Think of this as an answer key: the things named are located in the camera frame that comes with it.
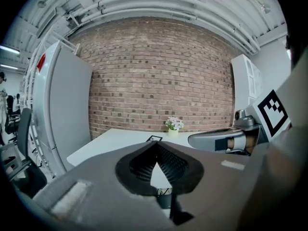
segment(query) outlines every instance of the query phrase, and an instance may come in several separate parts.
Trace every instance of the brick wall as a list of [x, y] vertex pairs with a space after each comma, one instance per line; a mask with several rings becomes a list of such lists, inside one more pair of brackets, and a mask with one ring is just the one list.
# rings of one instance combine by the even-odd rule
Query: brick wall
[[90, 130], [165, 131], [177, 116], [182, 131], [231, 125], [233, 46], [201, 27], [176, 20], [131, 18], [71, 39], [93, 68]]

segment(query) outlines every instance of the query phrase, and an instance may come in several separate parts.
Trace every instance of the white ceiling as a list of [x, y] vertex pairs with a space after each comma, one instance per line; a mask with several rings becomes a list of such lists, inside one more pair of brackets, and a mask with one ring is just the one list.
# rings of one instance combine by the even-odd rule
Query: white ceiling
[[[45, 1], [46, 7], [39, 8], [39, 1]], [[68, 27], [69, 21], [66, 20], [69, 14], [76, 14], [76, 11], [99, 1], [99, 8], [81, 14], [76, 19], [80, 22], [82, 18], [85, 20], [87, 16], [101, 9], [106, 15], [93, 22], [87, 22], [78, 28], [79, 31], [127, 17], [174, 18], [221, 35], [248, 56], [258, 52], [259, 47], [265, 43], [286, 35], [285, 19], [277, 0], [29, 0], [12, 23], [2, 43], [20, 50], [21, 54], [17, 56], [1, 50], [0, 64], [16, 66], [19, 71], [25, 71], [28, 58], [42, 38], [38, 39], [37, 33], [52, 11], [57, 8], [57, 16], [47, 29], [56, 24], [55, 30], [63, 36], [68, 36], [74, 32], [71, 30], [72, 27]], [[270, 12], [265, 14], [262, 5], [270, 8]]]

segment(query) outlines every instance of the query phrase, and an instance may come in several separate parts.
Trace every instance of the yellow flower pot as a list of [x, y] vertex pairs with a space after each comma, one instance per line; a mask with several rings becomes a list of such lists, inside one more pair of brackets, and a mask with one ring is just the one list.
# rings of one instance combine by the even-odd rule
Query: yellow flower pot
[[168, 136], [171, 138], [176, 138], [179, 135], [179, 130], [169, 129]]

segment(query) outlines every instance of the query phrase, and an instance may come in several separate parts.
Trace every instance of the fluorescent light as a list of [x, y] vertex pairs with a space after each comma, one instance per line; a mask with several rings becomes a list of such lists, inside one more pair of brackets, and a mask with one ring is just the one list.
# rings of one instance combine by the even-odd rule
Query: fluorescent light
[[17, 70], [18, 67], [12, 67], [12, 66], [8, 66], [8, 65], [4, 65], [4, 64], [0, 64], [1, 67], [6, 67], [6, 68], [10, 68], [10, 69], [15, 69]]
[[9, 52], [12, 52], [12, 53], [15, 53], [15, 54], [17, 54], [17, 55], [20, 54], [20, 51], [14, 50], [14, 49], [9, 48], [9, 47], [5, 47], [5, 46], [3, 46], [3, 45], [0, 45], [0, 49], [5, 50], [5, 51], [9, 51]]

